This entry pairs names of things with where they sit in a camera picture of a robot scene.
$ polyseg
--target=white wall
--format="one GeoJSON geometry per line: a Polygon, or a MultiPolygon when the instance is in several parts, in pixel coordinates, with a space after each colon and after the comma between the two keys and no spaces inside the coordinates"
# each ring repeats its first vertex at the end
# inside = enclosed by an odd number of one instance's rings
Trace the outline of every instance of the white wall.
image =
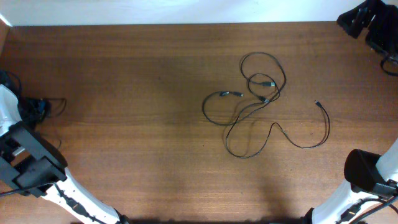
{"type": "Polygon", "coordinates": [[[0,14],[12,26],[335,21],[363,1],[0,0],[0,14]]]}

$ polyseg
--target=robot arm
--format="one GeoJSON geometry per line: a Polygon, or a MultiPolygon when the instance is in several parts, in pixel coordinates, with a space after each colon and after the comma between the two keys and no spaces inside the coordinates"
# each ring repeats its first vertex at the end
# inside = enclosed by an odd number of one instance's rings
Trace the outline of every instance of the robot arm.
{"type": "Polygon", "coordinates": [[[0,179],[8,186],[15,190],[52,183],[21,194],[52,201],[83,223],[129,223],[127,217],[100,202],[72,177],[59,151],[24,124],[17,96],[4,85],[0,85],[0,116],[0,179]],[[25,150],[30,155],[11,165],[25,150]]]}
{"type": "Polygon", "coordinates": [[[349,223],[377,202],[356,207],[361,200],[398,195],[398,139],[379,156],[354,150],[345,165],[346,180],[322,205],[312,211],[312,224],[349,223]]]}

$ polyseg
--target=wooden table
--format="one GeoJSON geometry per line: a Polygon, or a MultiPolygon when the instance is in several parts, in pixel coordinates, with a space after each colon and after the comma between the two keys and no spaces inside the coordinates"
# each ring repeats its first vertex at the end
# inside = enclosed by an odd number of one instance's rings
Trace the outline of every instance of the wooden table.
{"type": "MultiPolygon", "coordinates": [[[[62,139],[71,172],[103,202],[131,218],[243,221],[300,217],[340,185],[352,149],[389,149],[398,137],[398,79],[380,60],[363,36],[334,22],[15,27],[0,67],[20,76],[24,96],[68,99],[64,114],[37,130],[62,139]],[[228,121],[237,103],[252,101],[239,60],[253,51],[275,55],[287,85],[233,131],[232,149],[254,152],[274,121],[297,143],[316,143],[325,127],[314,100],[331,116],[324,145],[298,149],[275,129],[257,157],[226,152],[225,128],[204,118],[201,103],[214,91],[242,91],[243,99],[207,105],[212,118],[228,121]]],[[[265,57],[245,66],[282,81],[265,57]]],[[[77,221],[34,197],[2,198],[0,207],[0,223],[77,221]]],[[[389,209],[368,218],[396,220],[389,209]]]]}

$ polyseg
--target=tangled cable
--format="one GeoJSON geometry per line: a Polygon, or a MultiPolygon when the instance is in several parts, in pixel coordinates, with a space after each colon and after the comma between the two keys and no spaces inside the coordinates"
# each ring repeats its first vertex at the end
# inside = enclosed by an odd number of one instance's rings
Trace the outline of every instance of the tangled cable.
{"type": "Polygon", "coordinates": [[[325,142],[327,141],[327,139],[329,138],[329,134],[330,134],[330,118],[329,118],[328,113],[327,113],[326,110],[324,109],[324,107],[323,107],[318,101],[315,101],[315,104],[324,112],[324,114],[326,115],[326,118],[327,118],[327,120],[325,120],[325,126],[326,126],[325,135],[323,136],[323,139],[322,139],[318,144],[315,144],[315,145],[313,145],[313,146],[299,146],[298,144],[294,143],[294,142],[291,140],[291,138],[290,138],[289,135],[286,133],[286,131],[282,128],[282,126],[281,126],[279,123],[276,123],[276,122],[275,122],[275,123],[273,123],[273,124],[270,126],[269,132],[268,132],[268,135],[267,135],[267,137],[266,137],[266,140],[265,140],[264,144],[262,145],[262,147],[260,148],[260,150],[258,150],[256,153],[254,153],[254,154],[252,154],[252,155],[250,155],[250,156],[239,156],[239,155],[233,153],[233,152],[231,151],[231,149],[229,148],[229,146],[228,146],[228,138],[229,138],[229,134],[231,133],[232,129],[233,129],[238,123],[240,123],[240,122],[243,121],[244,119],[250,117],[250,116],[251,116],[252,114],[254,114],[255,112],[257,112],[257,111],[259,111],[259,110],[265,108],[266,106],[268,106],[270,103],[274,102],[275,100],[278,100],[279,97],[280,97],[280,93],[281,93],[281,91],[284,89],[284,87],[285,87],[285,85],[286,85],[286,81],[287,81],[287,77],[286,77],[286,74],[285,74],[285,71],[284,71],[282,65],[279,63],[279,61],[278,61],[273,55],[271,55],[271,54],[269,54],[269,53],[265,53],[265,52],[252,52],[252,53],[249,53],[249,54],[245,55],[245,56],[242,58],[239,67],[240,67],[240,71],[241,71],[242,76],[246,79],[246,87],[248,88],[250,94],[252,94],[253,96],[255,96],[255,97],[259,100],[259,102],[257,102],[257,103],[251,103],[251,104],[245,106],[245,107],[238,113],[238,116],[236,117],[235,121],[230,122],[230,123],[219,123],[219,122],[217,122],[217,121],[213,121],[212,119],[210,119],[209,116],[206,114],[206,111],[205,111],[206,102],[207,102],[211,97],[213,97],[213,96],[215,96],[215,95],[219,95],[220,97],[224,97],[224,96],[227,96],[227,95],[232,94],[232,95],[234,95],[234,96],[243,97],[243,93],[240,93],[240,92],[238,92],[238,91],[216,91],[216,92],[211,93],[210,95],[206,96],[206,98],[203,100],[203,103],[202,103],[202,106],[201,106],[201,110],[202,110],[202,112],[203,112],[203,115],[205,116],[205,118],[206,118],[209,122],[211,122],[211,123],[213,123],[213,124],[215,124],[215,125],[218,125],[218,126],[231,126],[231,128],[229,129],[229,131],[228,131],[228,133],[227,133],[227,135],[226,135],[226,137],[225,137],[225,148],[226,148],[226,150],[227,150],[232,156],[237,157],[237,158],[240,158],[240,159],[249,159],[249,158],[252,158],[252,157],[258,155],[258,154],[265,148],[265,146],[266,146],[266,144],[267,144],[267,142],[268,142],[269,136],[271,135],[272,128],[273,128],[274,126],[277,126],[278,128],[280,128],[280,130],[282,131],[282,133],[284,134],[284,136],[286,137],[286,139],[287,139],[291,144],[293,144],[294,146],[299,147],[299,148],[301,148],[301,149],[311,149],[311,148],[314,148],[314,147],[318,147],[318,146],[321,146],[323,143],[325,143],[325,142]],[[251,75],[251,76],[249,76],[249,77],[246,76],[246,75],[244,74],[244,72],[243,72],[244,63],[246,62],[246,60],[247,60],[250,56],[253,56],[253,55],[266,55],[266,56],[270,57],[270,58],[276,63],[276,65],[279,67],[279,69],[281,70],[281,72],[282,72],[282,74],[283,74],[283,77],[284,77],[284,81],[283,81],[283,83],[282,83],[282,85],[281,85],[280,87],[278,87],[278,84],[276,83],[276,81],[275,81],[271,76],[266,75],[266,74],[264,74],[264,73],[255,73],[255,74],[253,74],[253,75],[251,75]],[[257,76],[267,77],[271,82],[269,82],[269,81],[267,81],[267,82],[255,82],[255,81],[252,81],[252,79],[253,79],[254,77],[257,77],[257,76]],[[252,90],[251,85],[274,86],[274,87],[275,87],[275,93],[274,93],[274,94],[271,94],[271,96],[270,96],[269,98],[267,98],[267,97],[265,97],[265,96],[262,96],[262,95],[259,95],[259,94],[255,93],[255,92],[252,90]],[[247,115],[245,115],[245,116],[243,116],[243,117],[241,118],[241,115],[243,114],[244,111],[246,111],[246,110],[249,109],[249,108],[253,108],[253,107],[257,107],[257,108],[254,109],[254,110],[252,110],[252,111],[249,112],[247,115]]]}
{"type": "Polygon", "coordinates": [[[396,59],[393,59],[393,58],[391,57],[391,55],[387,54],[387,55],[384,57],[384,59],[381,60],[381,62],[380,62],[380,67],[381,67],[381,69],[383,69],[383,71],[384,71],[387,75],[391,75],[391,76],[398,77],[398,73],[397,73],[397,72],[390,72],[390,71],[387,71],[387,70],[384,68],[384,64],[385,64],[386,62],[388,62],[388,61],[394,62],[395,64],[398,63],[398,61],[397,61],[396,59]]]}

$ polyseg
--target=cable connector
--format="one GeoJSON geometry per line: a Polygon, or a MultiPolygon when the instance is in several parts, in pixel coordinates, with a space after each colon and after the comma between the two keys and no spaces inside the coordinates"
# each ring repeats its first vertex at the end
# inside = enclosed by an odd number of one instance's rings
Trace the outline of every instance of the cable connector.
{"type": "Polygon", "coordinates": [[[317,106],[319,106],[320,108],[323,108],[322,104],[321,104],[321,103],[319,103],[319,101],[318,101],[318,100],[315,100],[315,104],[316,104],[317,106]]]}
{"type": "Polygon", "coordinates": [[[360,210],[361,210],[360,204],[355,204],[351,206],[343,214],[341,214],[340,223],[350,221],[360,210]]]}
{"type": "Polygon", "coordinates": [[[238,97],[243,97],[243,93],[240,92],[232,92],[232,94],[238,97]]]}
{"type": "Polygon", "coordinates": [[[259,96],[259,100],[263,103],[269,103],[269,100],[263,96],[259,96]]]}
{"type": "Polygon", "coordinates": [[[229,94],[228,91],[221,91],[221,92],[220,92],[220,96],[226,96],[226,95],[228,95],[228,94],[229,94]]]}
{"type": "Polygon", "coordinates": [[[262,86],[275,86],[274,82],[262,82],[260,83],[262,86]]]}

